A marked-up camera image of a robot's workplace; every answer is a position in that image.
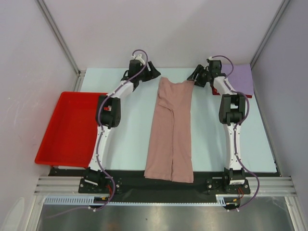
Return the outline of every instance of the purple pad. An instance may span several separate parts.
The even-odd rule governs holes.
[[[230,64],[223,64],[221,72],[226,75],[230,73],[232,66]],[[228,81],[236,91],[240,91],[246,95],[254,94],[254,86],[252,82],[252,74],[249,64],[234,65],[234,70]]]

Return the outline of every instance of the pink garment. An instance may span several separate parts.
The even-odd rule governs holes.
[[[144,176],[193,182],[191,101],[193,81],[172,83],[161,77]]]

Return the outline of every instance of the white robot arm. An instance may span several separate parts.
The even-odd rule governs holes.
[[[195,81],[195,85],[204,87],[207,82],[221,94],[219,121],[226,133],[227,160],[225,164],[226,184],[243,185],[244,169],[238,162],[240,152],[240,121],[245,115],[245,98],[238,94],[229,83],[226,75],[221,73],[221,61],[208,59],[208,66],[198,65],[187,80]]]
[[[128,82],[127,84],[123,85],[123,87],[120,88],[120,90],[117,91],[112,96],[112,98],[119,98],[119,99],[122,100],[126,96],[131,94],[133,91],[134,91],[134,84],[132,82]],[[97,145],[99,143],[99,137],[100,137],[100,134],[101,134],[102,131],[103,131],[103,136],[102,136],[100,143],[99,143],[98,153],[99,153],[99,160],[100,160],[102,167],[106,168],[106,159],[107,159],[107,154],[108,154],[108,148],[109,148],[110,140],[111,140],[114,129],[115,128],[108,128],[108,126],[105,126],[105,125],[103,125],[103,130],[102,130],[101,126],[97,127],[96,143],[95,143],[95,147],[94,147],[94,150],[93,150],[92,159],[91,159],[90,164],[89,164],[89,167],[90,167],[91,170],[94,170],[94,171],[101,170],[98,163],[97,163],[97,160],[96,160],[96,149],[97,149]]]
[[[84,174],[84,181],[97,186],[104,185],[108,148],[114,129],[121,120],[121,100],[131,94],[139,82],[149,81],[160,76],[152,62],[145,62],[141,54],[133,56],[129,69],[124,73],[120,85],[108,95],[101,95],[98,102],[96,121],[98,123],[96,143],[89,167]]]
[[[237,95],[234,88],[229,83],[228,79],[224,76],[218,76],[214,79],[213,83],[214,88],[217,89],[217,92],[221,95]],[[235,153],[237,152],[238,158],[241,160],[241,151],[240,151],[240,134],[241,134],[241,125],[236,126],[236,123],[223,124],[225,133],[226,133],[226,143],[227,143],[227,161],[225,164],[226,169],[241,170],[243,167],[237,161]],[[237,150],[235,152],[234,139],[236,140]],[[244,184],[245,179],[234,179],[230,180],[230,184]]]

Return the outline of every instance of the red tray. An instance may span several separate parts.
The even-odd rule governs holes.
[[[88,167],[97,133],[98,98],[105,93],[63,92],[53,111],[35,163]]]

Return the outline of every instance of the pant leg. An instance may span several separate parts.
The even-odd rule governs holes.
[[[184,81],[184,89],[179,89],[180,102],[173,110],[173,162],[172,181],[193,183],[191,102],[194,82]]]
[[[159,82],[152,121],[148,157],[144,176],[151,179],[172,180],[173,114],[161,98],[168,86],[165,78]]]

